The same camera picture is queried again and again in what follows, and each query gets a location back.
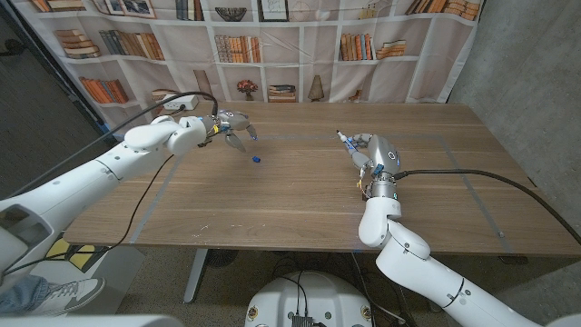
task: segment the picture frame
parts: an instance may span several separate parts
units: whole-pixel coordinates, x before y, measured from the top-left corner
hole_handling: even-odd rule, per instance
[[[93,4],[97,11],[101,14],[109,15],[109,8],[105,0],[93,0]]]
[[[126,16],[155,19],[150,0],[119,0]]]
[[[288,0],[257,0],[258,15],[261,22],[288,22]]]
[[[104,0],[109,9],[109,15],[125,15],[121,7],[121,0]]]

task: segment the wall outlet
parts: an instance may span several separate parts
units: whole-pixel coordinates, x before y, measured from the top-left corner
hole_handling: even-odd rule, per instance
[[[175,95],[167,94],[163,98],[163,100],[171,98],[172,96]],[[166,110],[178,110],[183,104],[185,105],[185,110],[193,110],[196,107],[196,105],[198,105],[199,102],[200,101],[198,100],[198,97],[196,95],[185,95],[175,100],[172,100],[167,104],[164,104],[163,108],[165,108]]]

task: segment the sneaker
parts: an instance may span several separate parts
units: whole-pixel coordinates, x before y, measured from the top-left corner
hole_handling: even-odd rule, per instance
[[[69,282],[51,289],[30,315],[59,315],[79,309],[92,301],[105,287],[104,278]]]

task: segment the table leg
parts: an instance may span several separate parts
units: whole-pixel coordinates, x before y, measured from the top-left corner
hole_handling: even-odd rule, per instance
[[[190,279],[188,279],[188,284],[185,287],[185,294],[183,295],[184,303],[193,302],[193,298],[198,290],[198,285],[202,281],[202,271],[203,266],[206,263],[207,254],[208,249],[196,250],[196,254],[193,257],[192,270],[190,271]]]

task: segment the bookshelf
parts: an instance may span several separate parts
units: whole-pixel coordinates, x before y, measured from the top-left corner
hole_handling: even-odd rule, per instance
[[[315,74],[321,76],[323,102],[343,102],[360,88],[361,99],[366,102],[443,102],[462,68],[459,63],[468,56],[478,21],[444,13],[405,15],[413,0],[377,2],[377,14],[366,19],[359,19],[359,11],[367,0],[301,1],[310,5],[302,22],[293,22],[292,15],[289,22],[259,22],[257,0],[201,0],[204,21],[178,20],[174,1],[164,0],[152,0],[157,19],[104,15],[91,0],[83,0],[86,11],[78,12],[38,13],[29,0],[17,0],[15,5],[76,83],[79,76],[120,80],[129,103],[93,102],[110,125],[118,124],[131,111],[153,104],[151,91],[156,88],[197,90],[193,70],[205,71],[214,96],[226,102],[244,100],[245,95],[236,89],[241,79],[251,79],[259,86],[253,93],[255,101],[268,101],[270,84],[295,84],[297,102],[309,102],[307,95]],[[288,2],[291,10],[296,0]],[[217,6],[246,7],[247,13],[241,22],[224,22],[213,10]],[[333,9],[328,20],[316,20],[318,8]],[[79,29],[102,49],[103,55],[90,59],[66,57],[53,33],[57,29]],[[99,30],[152,33],[166,60],[109,54]],[[342,61],[341,35],[365,33],[371,35],[376,49],[384,42],[407,40],[405,55]],[[262,51],[264,62],[221,63],[216,35],[260,37],[268,45]],[[77,86],[85,92],[80,83]],[[122,115],[113,114],[114,110]]]

